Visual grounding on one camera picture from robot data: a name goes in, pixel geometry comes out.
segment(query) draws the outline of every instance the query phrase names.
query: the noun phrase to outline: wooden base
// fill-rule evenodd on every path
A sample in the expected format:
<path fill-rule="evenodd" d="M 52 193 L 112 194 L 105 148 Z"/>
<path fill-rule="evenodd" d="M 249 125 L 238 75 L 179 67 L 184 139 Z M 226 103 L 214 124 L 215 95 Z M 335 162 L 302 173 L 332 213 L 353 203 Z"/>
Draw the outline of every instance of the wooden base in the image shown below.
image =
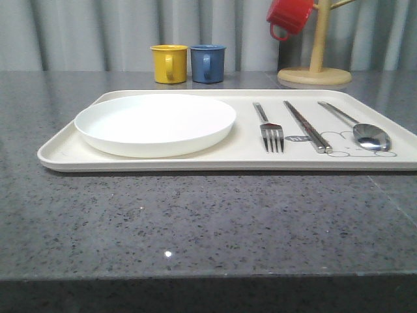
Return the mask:
<path fill-rule="evenodd" d="M 323 68 L 321 72 L 310 72 L 308 67 L 289 67 L 278 72 L 278 78 L 293 83 L 308 85 L 341 85 L 352 80 L 351 73 L 336 68 Z"/>

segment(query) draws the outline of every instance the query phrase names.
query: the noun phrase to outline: fork handle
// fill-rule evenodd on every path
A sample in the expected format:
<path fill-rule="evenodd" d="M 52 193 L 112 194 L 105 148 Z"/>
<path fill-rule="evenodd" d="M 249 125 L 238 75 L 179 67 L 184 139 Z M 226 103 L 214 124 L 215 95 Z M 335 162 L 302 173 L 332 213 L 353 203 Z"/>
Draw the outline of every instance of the fork handle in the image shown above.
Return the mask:
<path fill-rule="evenodd" d="M 259 118 L 261 119 L 261 122 L 262 123 L 269 122 L 268 118 L 266 117 L 265 111 L 262 109 L 262 105 L 260 105 L 259 102 L 254 102 L 253 106 L 255 107 L 256 111 L 258 112 Z"/>

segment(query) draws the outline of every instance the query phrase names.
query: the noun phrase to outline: gray curtain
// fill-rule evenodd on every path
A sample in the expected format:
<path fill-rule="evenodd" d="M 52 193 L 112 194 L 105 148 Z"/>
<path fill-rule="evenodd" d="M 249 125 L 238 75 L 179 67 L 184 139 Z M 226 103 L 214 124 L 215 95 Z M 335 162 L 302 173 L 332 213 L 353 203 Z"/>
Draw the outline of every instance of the gray curtain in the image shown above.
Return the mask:
<path fill-rule="evenodd" d="M 0 0 L 0 70 L 152 71 L 154 44 L 227 46 L 225 69 L 309 63 L 315 12 L 286 42 L 271 0 Z M 324 65 L 417 69 L 417 0 L 356 0 L 330 16 Z"/>

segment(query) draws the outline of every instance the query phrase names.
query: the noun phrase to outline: spoon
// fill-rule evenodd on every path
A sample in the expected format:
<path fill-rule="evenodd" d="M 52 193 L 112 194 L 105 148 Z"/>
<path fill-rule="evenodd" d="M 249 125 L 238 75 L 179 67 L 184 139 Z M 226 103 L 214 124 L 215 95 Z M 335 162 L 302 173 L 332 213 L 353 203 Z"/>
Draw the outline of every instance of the spoon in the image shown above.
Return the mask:
<path fill-rule="evenodd" d="M 389 135 L 379 127 L 371 124 L 359 123 L 359 121 L 330 103 L 324 101 L 318 101 L 318 103 L 333 114 L 336 114 L 339 118 L 342 116 L 355 124 L 353 126 L 353 136 L 362 148 L 372 151 L 388 151 L 391 149 L 391 139 Z"/>

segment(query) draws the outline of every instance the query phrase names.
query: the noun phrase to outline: red mug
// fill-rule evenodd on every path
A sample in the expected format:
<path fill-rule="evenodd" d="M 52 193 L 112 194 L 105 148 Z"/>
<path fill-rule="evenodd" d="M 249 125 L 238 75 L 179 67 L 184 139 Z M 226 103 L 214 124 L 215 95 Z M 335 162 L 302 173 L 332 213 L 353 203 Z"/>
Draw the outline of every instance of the red mug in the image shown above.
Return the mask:
<path fill-rule="evenodd" d="M 303 29 L 313 10 L 314 0 L 274 0 L 268 10 L 266 20 L 270 23 L 271 36 L 277 40 L 287 40 Z M 285 37 L 274 33 L 274 26 L 284 28 Z"/>

